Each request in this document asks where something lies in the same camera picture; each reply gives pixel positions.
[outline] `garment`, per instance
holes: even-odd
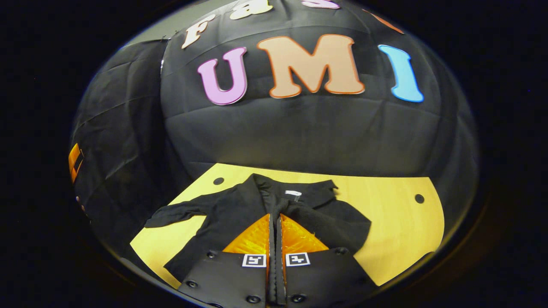
[[[165,268],[183,281],[193,264],[209,250],[223,250],[266,214],[295,220],[329,248],[353,254],[363,246],[371,222],[350,204],[337,200],[333,181],[294,184],[252,174],[234,187],[191,201],[160,208],[145,227],[162,227],[194,215],[206,215],[202,227]]]

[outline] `wooden table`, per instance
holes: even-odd
[[[341,176],[216,164],[170,205],[231,188],[252,173],[280,182],[333,180],[339,188],[335,190],[337,199],[351,204],[372,222],[367,240],[354,258],[377,285],[396,277],[441,243],[443,210],[429,178]],[[223,178],[224,182],[214,185],[217,178]],[[424,197],[423,203],[415,200],[417,194]],[[165,227],[144,228],[131,246],[154,273],[178,288],[181,282],[163,266],[196,234],[204,219],[194,216]]]

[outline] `letter u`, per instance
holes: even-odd
[[[219,88],[217,74],[215,73],[217,59],[211,59],[198,68],[198,73],[202,75],[205,94],[212,103],[216,105],[234,104],[246,93],[247,76],[246,68],[243,65],[243,54],[246,51],[245,47],[238,47],[222,56],[224,60],[229,62],[230,72],[232,73],[233,86],[230,90]]]

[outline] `black fabric backdrop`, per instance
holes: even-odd
[[[85,156],[75,190],[99,238],[122,256],[152,212],[216,162],[337,175],[428,176],[442,202],[446,234],[468,209],[478,177],[475,125],[460,86],[437,56],[411,34],[386,27],[350,2],[339,2],[338,10],[298,1],[270,4],[271,11],[240,20],[228,18],[233,3],[211,12],[218,17],[184,50],[185,31],[169,42],[122,48],[89,85],[70,144],[78,143]],[[270,62],[256,44],[289,36],[312,53],[326,33],[354,40],[366,91],[340,95],[322,88],[271,98]],[[391,94],[395,77],[379,44],[411,56],[423,102]],[[197,68],[241,46],[247,47],[247,92],[236,104],[216,106]],[[216,71],[221,88],[229,88],[228,64],[221,61]]]
[[[367,3],[425,41],[454,70],[478,119],[480,190],[494,193],[463,250],[416,288],[392,295],[406,306],[546,303],[538,270],[544,266],[537,181],[546,115],[537,71],[545,50],[540,3]],[[74,201],[66,149],[71,119],[97,69],[124,41],[182,4],[5,3],[8,193],[2,230],[8,243],[2,299],[10,306],[181,305],[131,279],[96,241]]]

